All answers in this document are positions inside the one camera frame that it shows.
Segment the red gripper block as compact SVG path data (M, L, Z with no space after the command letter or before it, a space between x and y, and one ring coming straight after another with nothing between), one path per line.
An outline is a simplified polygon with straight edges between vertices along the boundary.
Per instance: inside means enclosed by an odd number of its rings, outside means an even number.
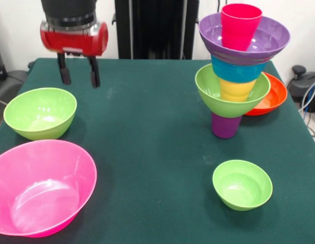
M100 87L100 74L96 56L101 56L107 48L109 39L108 27L104 22L79 30L58 30L42 21L40 36L43 45L57 53L57 61L63 84L70 85L71 77L66 66L64 53L75 53L89 56L91 83L93 88Z

